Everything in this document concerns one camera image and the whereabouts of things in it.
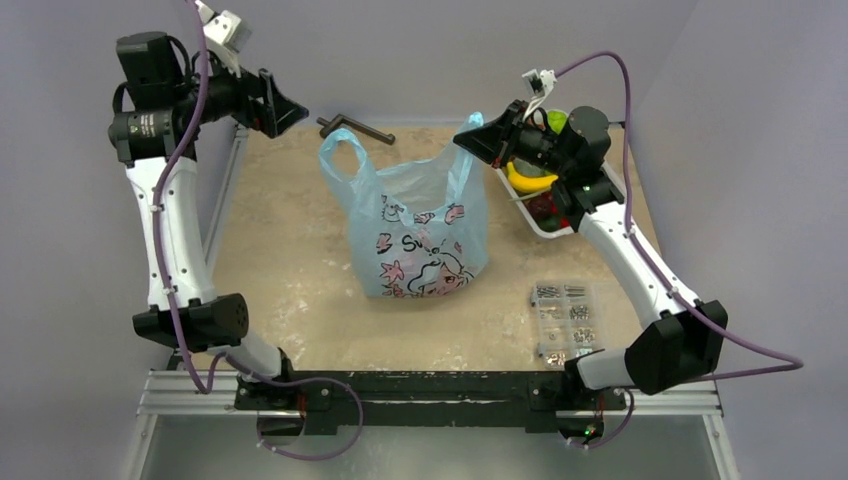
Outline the light blue plastic bag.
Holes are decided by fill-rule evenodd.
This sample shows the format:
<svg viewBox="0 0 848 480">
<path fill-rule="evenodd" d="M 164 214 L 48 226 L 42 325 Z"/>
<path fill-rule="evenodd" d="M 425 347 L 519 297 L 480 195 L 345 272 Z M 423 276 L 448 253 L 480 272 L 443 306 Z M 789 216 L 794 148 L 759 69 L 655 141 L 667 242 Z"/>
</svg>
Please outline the light blue plastic bag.
<svg viewBox="0 0 848 480">
<path fill-rule="evenodd" d="M 322 174 L 347 220 L 351 264 L 369 297 L 444 296 L 487 266 L 483 165 L 448 143 L 438 155 L 377 168 L 350 130 L 329 134 Z"/>
</svg>

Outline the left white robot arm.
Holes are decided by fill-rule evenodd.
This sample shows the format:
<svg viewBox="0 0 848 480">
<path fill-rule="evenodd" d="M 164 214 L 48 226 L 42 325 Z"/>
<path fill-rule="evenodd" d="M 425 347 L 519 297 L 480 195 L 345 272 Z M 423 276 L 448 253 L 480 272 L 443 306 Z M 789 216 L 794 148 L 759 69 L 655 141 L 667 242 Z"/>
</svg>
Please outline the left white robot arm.
<svg viewBox="0 0 848 480">
<path fill-rule="evenodd" d="M 149 264 L 146 309 L 136 334 L 186 354 L 225 355 L 264 377 L 259 395 L 272 408 L 297 399 L 298 382 L 282 372 L 282 352 L 255 335 L 240 294 L 219 294 L 211 279 L 196 202 L 195 142 L 203 124 L 229 117 L 268 138 L 306 119 L 265 70 L 227 69 L 212 52 L 189 54 L 158 31 L 116 43 L 125 81 L 113 96 L 108 129 L 138 205 Z"/>
</svg>

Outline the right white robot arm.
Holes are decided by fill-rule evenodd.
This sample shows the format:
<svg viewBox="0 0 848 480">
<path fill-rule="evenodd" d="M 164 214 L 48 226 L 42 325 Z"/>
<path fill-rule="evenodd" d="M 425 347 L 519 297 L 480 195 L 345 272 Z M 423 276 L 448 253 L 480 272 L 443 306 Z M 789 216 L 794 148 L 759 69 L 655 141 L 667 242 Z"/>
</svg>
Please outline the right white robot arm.
<svg viewBox="0 0 848 480">
<path fill-rule="evenodd" d="M 555 174 L 556 209 L 601 255 L 642 326 L 626 348 L 567 361 L 564 399 L 584 407 L 606 388 L 656 394 L 713 373 L 728 314 L 719 301 L 705 302 L 675 279 L 630 219 L 625 195 L 603 168 L 611 146 L 607 116 L 577 107 L 555 132 L 526 122 L 527 109 L 527 102 L 515 100 L 498 118 L 456 134 L 453 142 L 491 167 L 522 160 Z"/>
</svg>

